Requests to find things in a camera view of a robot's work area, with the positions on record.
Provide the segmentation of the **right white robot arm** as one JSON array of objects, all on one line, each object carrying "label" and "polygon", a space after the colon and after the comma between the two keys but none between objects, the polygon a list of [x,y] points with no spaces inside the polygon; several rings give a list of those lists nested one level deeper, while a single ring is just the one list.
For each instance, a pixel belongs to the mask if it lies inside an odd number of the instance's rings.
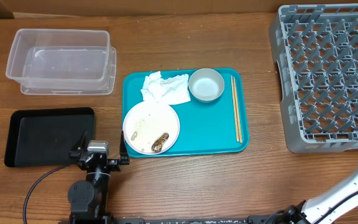
[{"label": "right white robot arm", "polygon": [[290,207],[275,223],[333,223],[358,206],[358,169],[326,193]]}]

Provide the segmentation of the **wooden chopstick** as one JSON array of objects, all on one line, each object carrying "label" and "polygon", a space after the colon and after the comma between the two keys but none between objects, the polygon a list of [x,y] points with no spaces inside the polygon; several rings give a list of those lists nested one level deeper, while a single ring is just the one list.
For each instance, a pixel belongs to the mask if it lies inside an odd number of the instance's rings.
[{"label": "wooden chopstick", "polygon": [[236,129],[236,141],[239,142],[240,138],[239,138],[239,130],[238,130],[238,122],[237,122],[237,110],[236,110],[233,76],[231,76],[231,92],[232,92],[232,103],[233,103],[233,110],[234,110],[234,122],[235,122],[235,129]]},{"label": "wooden chopstick", "polygon": [[243,137],[242,137],[242,129],[241,129],[241,117],[239,113],[239,100],[238,100],[238,94],[237,94],[237,85],[236,85],[236,79],[232,77],[233,82],[233,94],[234,94],[234,104],[236,108],[236,122],[237,122],[237,132],[239,137],[239,142],[243,143]]}]

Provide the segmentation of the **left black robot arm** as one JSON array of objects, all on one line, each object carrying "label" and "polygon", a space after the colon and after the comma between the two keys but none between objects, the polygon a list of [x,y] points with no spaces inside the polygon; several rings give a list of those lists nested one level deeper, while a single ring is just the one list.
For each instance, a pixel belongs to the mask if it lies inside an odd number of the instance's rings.
[{"label": "left black robot arm", "polygon": [[111,172],[119,172],[120,166],[130,163],[124,135],[119,146],[120,158],[109,158],[109,144],[106,141],[86,139],[83,133],[70,149],[69,157],[86,171],[84,180],[75,182],[68,190],[71,205],[70,223],[116,223],[112,213],[106,211]]}]

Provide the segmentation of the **grey shallow bowl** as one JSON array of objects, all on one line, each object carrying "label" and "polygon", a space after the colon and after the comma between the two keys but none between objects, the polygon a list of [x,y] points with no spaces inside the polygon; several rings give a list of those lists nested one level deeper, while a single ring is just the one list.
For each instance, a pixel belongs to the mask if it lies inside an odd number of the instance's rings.
[{"label": "grey shallow bowl", "polygon": [[222,95],[225,81],[216,70],[202,68],[190,75],[188,88],[197,100],[208,103],[217,100]]}]

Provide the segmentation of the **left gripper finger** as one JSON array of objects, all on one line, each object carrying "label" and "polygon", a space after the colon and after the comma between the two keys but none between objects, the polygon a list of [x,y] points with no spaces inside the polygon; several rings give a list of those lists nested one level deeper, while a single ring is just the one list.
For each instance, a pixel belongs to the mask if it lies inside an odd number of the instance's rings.
[{"label": "left gripper finger", "polygon": [[73,151],[74,152],[81,152],[81,151],[84,150],[85,143],[86,143],[86,136],[87,136],[87,131],[83,131],[83,134],[81,135],[79,140],[77,140],[77,142],[73,146]]},{"label": "left gripper finger", "polygon": [[124,131],[121,131],[119,154],[120,154],[120,165],[129,165],[130,158],[129,158],[127,148],[126,148],[126,143],[125,143],[125,139],[124,139]]}]

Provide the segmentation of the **white paper napkin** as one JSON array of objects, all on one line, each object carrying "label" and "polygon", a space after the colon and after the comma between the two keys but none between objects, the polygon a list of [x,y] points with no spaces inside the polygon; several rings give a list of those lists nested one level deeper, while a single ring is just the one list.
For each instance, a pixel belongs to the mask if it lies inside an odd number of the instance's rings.
[{"label": "white paper napkin", "polygon": [[145,77],[142,89],[144,101],[156,101],[168,105],[179,105],[191,101],[188,90],[189,74],[163,79],[161,72]]}]

